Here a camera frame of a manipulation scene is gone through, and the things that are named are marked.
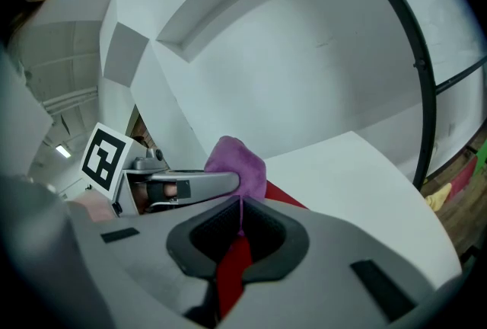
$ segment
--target ceiling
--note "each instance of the ceiling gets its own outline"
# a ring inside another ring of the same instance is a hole
[[[97,87],[100,27],[99,21],[63,22],[28,27],[20,35],[18,55],[27,87],[39,102],[64,100],[72,92]],[[64,106],[60,113],[46,108],[54,124],[34,160],[37,167],[55,167],[62,162],[63,157],[55,150],[57,145],[63,145],[73,156],[83,153],[98,121],[96,94],[85,100],[89,101]]]

